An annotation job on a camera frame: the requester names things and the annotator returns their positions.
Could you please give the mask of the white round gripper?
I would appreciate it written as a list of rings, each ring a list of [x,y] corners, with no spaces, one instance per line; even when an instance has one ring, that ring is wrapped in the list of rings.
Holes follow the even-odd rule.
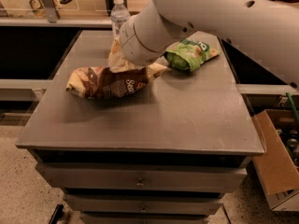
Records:
[[[140,18],[140,14],[131,17],[122,26],[120,37],[114,38],[108,55],[112,73],[141,71],[165,52],[167,39],[161,19],[142,21]]]

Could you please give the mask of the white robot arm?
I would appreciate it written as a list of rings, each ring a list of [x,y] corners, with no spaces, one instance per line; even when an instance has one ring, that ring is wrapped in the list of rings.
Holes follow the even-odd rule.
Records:
[[[299,86],[299,8],[269,0],[150,0],[122,27],[124,61],[146,66],[197,31],[232,42],[293,88]]]

